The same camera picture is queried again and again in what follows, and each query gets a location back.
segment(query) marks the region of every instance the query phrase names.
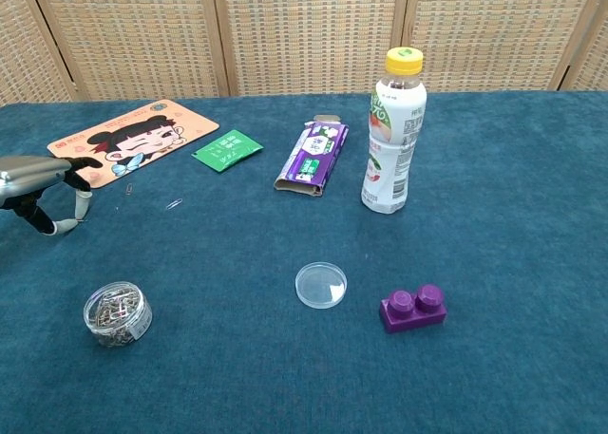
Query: green sachet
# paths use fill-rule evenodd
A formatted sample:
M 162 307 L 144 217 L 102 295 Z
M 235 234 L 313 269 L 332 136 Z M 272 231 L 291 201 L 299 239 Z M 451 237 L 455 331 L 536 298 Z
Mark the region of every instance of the green sachet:
M 231 130 L 223 137 L 203 146 L 192 156 L 221 173 L 239 160 L 243 160 L 261 149 L 263 149 L 261 144 L 254 142 L 238 130 Z

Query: toy building block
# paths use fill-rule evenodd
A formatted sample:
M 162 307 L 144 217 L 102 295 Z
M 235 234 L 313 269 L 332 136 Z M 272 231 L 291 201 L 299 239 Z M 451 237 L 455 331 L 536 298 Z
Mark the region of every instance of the toy building block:
M 443 323 L 446 315 L 444 294 L 439 287 L 431 284 L 423 285 L 416 294 L 397 290 L 380 304 L 380 316 L 387 332 Z

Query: clear plastic lid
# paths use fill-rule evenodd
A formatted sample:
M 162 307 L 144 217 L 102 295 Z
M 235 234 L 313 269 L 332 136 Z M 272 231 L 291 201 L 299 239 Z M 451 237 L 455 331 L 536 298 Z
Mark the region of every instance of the clear plastic lid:
M 310 263 L 295 277 L 295 292 L 300 301 L 311 308 L 332 308 L 344 297 L 346 276 L 332 263 Z

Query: paper clip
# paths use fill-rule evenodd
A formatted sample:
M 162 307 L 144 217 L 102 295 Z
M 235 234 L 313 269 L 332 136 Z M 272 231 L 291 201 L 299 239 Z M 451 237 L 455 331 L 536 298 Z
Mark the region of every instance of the paper clip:
M 168 211 L 168 210 L 170 210 L 170 209 L 173 209 L 173 208 L 175 208 L 175 207 L 176 207 L 178 204 L 180 204 L 182 201 L 183 201 L 183 199 L 181 199 L 181 198 L 176 199 L 175 201 L 172 201 L 172 202 L 170 202 L 169 204 L 167 204 L 167 206 L 166 206 L 164 209 L 166 209 L 167 211 Z

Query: white bottle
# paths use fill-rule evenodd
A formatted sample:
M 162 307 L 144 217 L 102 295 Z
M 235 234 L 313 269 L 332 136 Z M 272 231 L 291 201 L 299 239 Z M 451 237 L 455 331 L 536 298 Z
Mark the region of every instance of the white bottle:
M 427 105 L 418 77 L 422 61 L 422 52 L 413 47 L 389 50 L 388 75 L 371 95 L 370 156 L 361 199 L 377 213 L 391 214 L 406 204 L 409 164 Z

